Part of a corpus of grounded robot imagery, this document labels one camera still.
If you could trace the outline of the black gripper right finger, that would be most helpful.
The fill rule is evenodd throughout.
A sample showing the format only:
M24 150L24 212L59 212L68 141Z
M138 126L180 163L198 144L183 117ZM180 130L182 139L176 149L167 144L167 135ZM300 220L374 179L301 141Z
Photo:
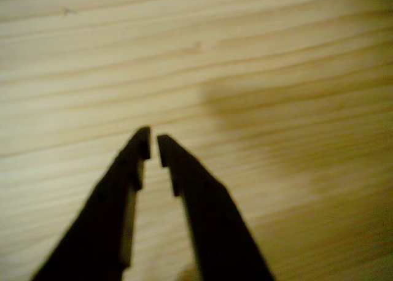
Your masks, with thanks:
M161 164L181 197L202 280L273 280L225 186L171 136L157 137Z

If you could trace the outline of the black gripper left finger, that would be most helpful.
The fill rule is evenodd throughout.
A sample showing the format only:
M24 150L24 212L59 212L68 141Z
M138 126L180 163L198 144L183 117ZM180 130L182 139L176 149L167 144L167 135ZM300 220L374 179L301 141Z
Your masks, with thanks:
M33 280L122 280L131 266L136 199L149 158L144 126L119 151Z

